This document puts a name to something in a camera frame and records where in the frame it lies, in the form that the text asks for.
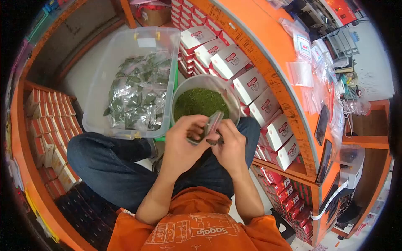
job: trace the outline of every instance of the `sticker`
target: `sticker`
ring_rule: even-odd
[[[156,47],[156,40],[155,38],[139,38],[137,39],[138,47],[145,48],[145,47]]]
[[[302,56],[311,60],[311,49],[310,49],[310,42],[307,40],[306,37],[297,35],[297,48]]]

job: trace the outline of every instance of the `plastic storage box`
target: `plastic storage box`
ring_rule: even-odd
[[[82,118],[84,129],[119,139],[163,136],[170,124],[179,43],[180,31],[176,28],[141,27],[116,33],[109,42],[92,79]],[[161,127],[156,131],[111,128],[103,112],[108,107],[108,93],[119,65],[132,55],[146,55],[157,50],[168,50],[172,57]]]

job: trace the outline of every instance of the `electronic device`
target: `electronic device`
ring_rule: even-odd
[[[327,128],[327,124],[328,124],[328,107],[327,106],[323,106],[320,112],[320,117],[318,118],[318,124],[317,124],[317,128],[316,128],[316,139],[318,141],[318,144],[320,146],[322,146],[322,143],[324,142],[324,137],[325,137],[325,131]]]
[[[325,175],[328,170],[328,164],[331,157],[332,143],[329,140],[325,140],[324,151],[322,152],[320,167],[316,178],[316,183],[322,184],[324,182]]]

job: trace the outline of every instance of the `leg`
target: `leg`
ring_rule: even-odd
[[[132,213],[154,184],[157,175],[136,164],[148,158],[146,139],[113,139],[98,133],[75,136],[67,159],[85,183],[107,201]]]
[[[250,168],[260,136],[260,125],[254,118],[242,117],[237,129],[247,137],[246,163],[248,168]],[[232,178],[226,169],[219,164],[211,149],[208,149],[204,153],[204,155],[208,154],[207,160],[201,167],[194,170],[190,177],[188,177],[184,188],[204,186],[231,198],[234,194]]]

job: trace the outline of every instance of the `plastic container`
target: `plastic container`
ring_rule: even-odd
[[[92,79],[82,118],[84,129],[119,139],[163,136],[170,124],[179,43],[180,31],[176,28],[141,27],[116,33],[109,42]],[[161,127],[156,131],[111,128],[103,112],[108,107],[108,93],[119,65],[132,55],[146,55],[157,50],[168,50],[172,57]]]
[[[365,148],[360,145],[342,145],[331,160],[343,165],[360,167],[364,161],[365,153]]]
[[[181,85],[177,87],[177,90],[173,95],[173,102],[170,113],[170,121],[172,123],[172,126],[174,126],[175,124],[174,106],[177,99],[181,94],[183,94],[183,92],[195,88],[204,88],[220,93],[222,95],[222,98],[228,105],[229,118],[237,126],[240,120],[240,101],[234,93],[233,89],[230,87],[230,84],[231,81],[225,81],[219,77],[211,75],[196,75],[186,79],[183,83],[181,83]],[[193,144],[198,144],[196,141],[190,139],[189,141]]]

